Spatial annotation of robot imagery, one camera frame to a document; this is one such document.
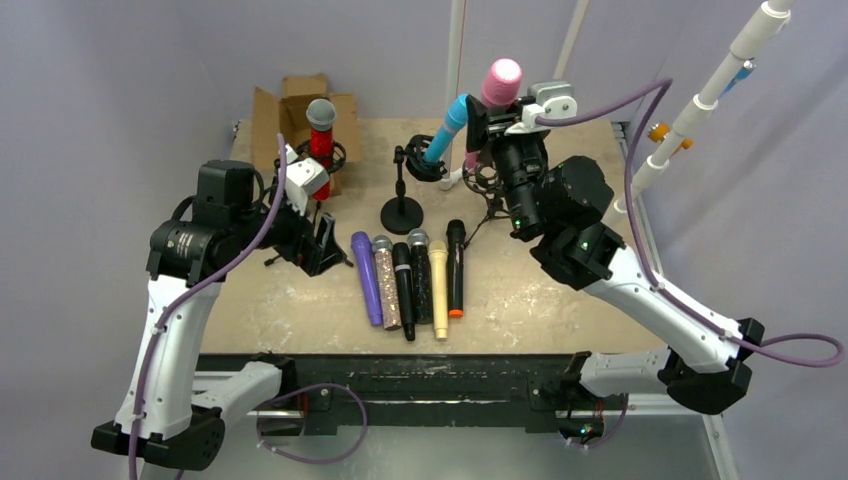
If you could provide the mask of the blue plastic microphone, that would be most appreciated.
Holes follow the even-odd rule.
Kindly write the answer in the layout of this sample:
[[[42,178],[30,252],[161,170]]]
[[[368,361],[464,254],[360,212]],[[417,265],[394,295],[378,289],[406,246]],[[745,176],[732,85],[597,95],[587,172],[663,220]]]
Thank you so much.
[[[435,165],[440,162],[457,133],[467,125],[467,99],[467,94],[460,94],[448,107],[442,125],[424,154],[423,159],[426,164]]]

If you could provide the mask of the pink plastic microphone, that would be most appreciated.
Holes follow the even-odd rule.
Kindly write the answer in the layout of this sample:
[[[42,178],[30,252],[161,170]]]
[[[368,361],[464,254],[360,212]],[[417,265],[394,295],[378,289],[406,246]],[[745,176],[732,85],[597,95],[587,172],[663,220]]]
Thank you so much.
[[[499,114],[517,98],[522,81],[523,70],[511,58],[497,59],[489,68],[477,96],[488,108],[490,115]],[[480,151],[465,153],[464,169],[470,170],[478,163]]]

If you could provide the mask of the purple plastic microphone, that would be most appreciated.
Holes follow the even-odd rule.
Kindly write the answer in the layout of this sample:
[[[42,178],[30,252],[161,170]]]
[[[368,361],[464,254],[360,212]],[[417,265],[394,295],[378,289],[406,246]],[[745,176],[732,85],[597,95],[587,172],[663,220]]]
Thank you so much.
[[[383,314],[372,243],[368,234],[364,231],[354,232],[351,236],[351,248],[355,257],[355,265],[358,269],[369,323],[372,327],[381,327],[383,325]]]

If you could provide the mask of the black tripod mic stand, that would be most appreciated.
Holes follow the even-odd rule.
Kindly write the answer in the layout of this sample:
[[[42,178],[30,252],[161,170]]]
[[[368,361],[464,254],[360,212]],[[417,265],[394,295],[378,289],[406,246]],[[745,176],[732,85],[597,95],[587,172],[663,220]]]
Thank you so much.
[[[472,193],[481,196],[486,204],[485,215],[465,240],[464,247],[468,248],[483,225],[496,220],[509,220],[510,214],[504,196],[503,182],[493,167],[477,164],[470,170],[464,170],[462,179],[465,186]]]
[[[313,199],[327,186],[330,174],[320,162],[298,152],[278,138],[280,157],[274,168],[286,165],[284,197],[263,246],[276,255],[265,260],[269,267],[278,261],[289,262],[308,276],[323,274],[336,265],[351,267],[353,263],[335,238],[335,218],[320,211],[320,202]]]

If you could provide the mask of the silver rhinestone microphone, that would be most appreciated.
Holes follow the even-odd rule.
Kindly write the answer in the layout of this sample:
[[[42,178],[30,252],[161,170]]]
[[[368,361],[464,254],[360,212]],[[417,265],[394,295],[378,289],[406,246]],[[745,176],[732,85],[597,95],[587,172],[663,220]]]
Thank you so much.
[[[397,330],[402,326],[395,270],[392,260],[392,246],[391,240],[386,235],[376,235],[372,240],[372,252],[383,318],[382,323],[385,330]]]

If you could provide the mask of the black microphone with silver band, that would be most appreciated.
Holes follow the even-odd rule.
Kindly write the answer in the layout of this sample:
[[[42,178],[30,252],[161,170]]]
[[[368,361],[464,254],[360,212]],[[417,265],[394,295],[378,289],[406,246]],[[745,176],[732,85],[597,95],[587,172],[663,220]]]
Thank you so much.
[[[412,288],[411,253],[404,242],[395,243],[392,247],[392,262],[395,272],[398,304],[404,337],[408,342],[416,339],[414,302]]]

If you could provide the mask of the plain black microphone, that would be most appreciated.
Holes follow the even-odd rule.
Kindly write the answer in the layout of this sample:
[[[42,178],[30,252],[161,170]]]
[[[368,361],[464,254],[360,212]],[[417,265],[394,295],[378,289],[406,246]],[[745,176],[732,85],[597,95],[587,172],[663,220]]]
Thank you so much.
[[[462,220],[452,219],[447,224],[448,240],[448,316],[464,315],[464,260],[466,228]]]

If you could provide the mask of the black round-base desk mic stand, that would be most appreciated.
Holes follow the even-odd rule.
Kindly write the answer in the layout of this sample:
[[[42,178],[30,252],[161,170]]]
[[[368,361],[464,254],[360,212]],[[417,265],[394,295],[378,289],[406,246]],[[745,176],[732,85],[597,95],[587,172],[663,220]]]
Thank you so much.
[[[434,145],[433,136],[419,134],[412,136],[405,146],[397,145],[394,149],[395,196],[380,211],[382,226],[392,234],[406,235],[419,228],[424,219],[420,203],[407,195],[404,173],[408,172],[415,180],[426,183],[438,182],[447,173],[442,160],[427,157]]]

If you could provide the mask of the black glitter microphone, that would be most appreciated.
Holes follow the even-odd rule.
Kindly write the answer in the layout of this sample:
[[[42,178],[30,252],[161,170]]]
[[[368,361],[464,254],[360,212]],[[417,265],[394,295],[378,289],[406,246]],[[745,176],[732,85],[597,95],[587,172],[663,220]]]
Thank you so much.
[[[413,308],[415,322],[433,323],[431,267],[429,261],[429,237],[421,229],[413,229],[408,235],[411,254]]]

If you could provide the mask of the cream plastic microphone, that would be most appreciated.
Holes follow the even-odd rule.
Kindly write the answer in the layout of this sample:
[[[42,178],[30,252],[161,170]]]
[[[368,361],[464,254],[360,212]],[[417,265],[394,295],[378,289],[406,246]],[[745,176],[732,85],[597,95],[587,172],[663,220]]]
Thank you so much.
[[[434,240],[429,245],[431,267],[433,329],[435,338],[444,341],[448,338],[448,280],[447,246],[442,240]]]

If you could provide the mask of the brown cardboard box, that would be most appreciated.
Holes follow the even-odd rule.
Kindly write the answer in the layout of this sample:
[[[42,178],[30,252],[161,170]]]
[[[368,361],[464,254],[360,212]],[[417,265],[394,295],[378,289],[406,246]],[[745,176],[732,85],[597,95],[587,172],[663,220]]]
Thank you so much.
[[[310,76],[288,76],[282,80],[282,95],[260,87],[254,89],[251,162],[259,170],[269,171],[278,157],[277,135],[296,147],[310,139],[311,126],[306,119],[308,104],[317,98],[328,99],[336,108],[333,139],[346,149],[346,166],[364,159],[358,105],[352,93],[332,93],[328,79],[320,73]]]

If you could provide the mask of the red glitter microphone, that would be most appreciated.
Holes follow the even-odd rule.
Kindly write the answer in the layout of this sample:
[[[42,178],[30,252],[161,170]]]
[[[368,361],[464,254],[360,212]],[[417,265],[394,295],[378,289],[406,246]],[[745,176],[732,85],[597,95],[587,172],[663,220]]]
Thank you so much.
[[[336,109],[327,98],[312,100],[307,106],[306,119],[310,124],[308,153],[331,174],[334,161],[333,125]]]

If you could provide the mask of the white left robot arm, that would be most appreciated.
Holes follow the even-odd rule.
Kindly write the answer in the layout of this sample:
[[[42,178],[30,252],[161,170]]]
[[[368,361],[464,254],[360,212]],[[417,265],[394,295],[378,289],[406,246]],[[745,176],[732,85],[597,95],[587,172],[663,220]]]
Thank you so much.
[[[142,465],[177,473],[201,471],[225,433],[251,409],[298,397],[293,360],[249,359],[202,393],[194,390],[202,338],[228,274],[252,252],[271,249],[309,276],[345,261],[334,218],[309,217],[312,195],[329,180],[311,158],[279,160],[271,183],[252,165],[211,160],[196,191],[150,237],[145,330],[133,378],[115,417],[96,427],[95,449],[122,455],[128,474]]]

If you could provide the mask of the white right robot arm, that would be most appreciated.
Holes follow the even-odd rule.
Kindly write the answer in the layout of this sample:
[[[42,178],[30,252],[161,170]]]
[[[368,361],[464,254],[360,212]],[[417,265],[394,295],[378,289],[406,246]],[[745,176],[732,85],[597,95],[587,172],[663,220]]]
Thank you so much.
[[[541,269],[558,283],[625,313],[662,340],[658,350],[579,353],[564,380],[588,398],[664,393],[695,412],[717,415],[741,400],[752,379],[747,359],[764,334],[751,318],[716,314],[665,282],[602,221],[613,197],[597,162],[572,156],[548,163],[544,134],[519,132],[524,97],[490,108],[468,97],[466,146],[485,154],[497,174],[513,238],[530,244]]]

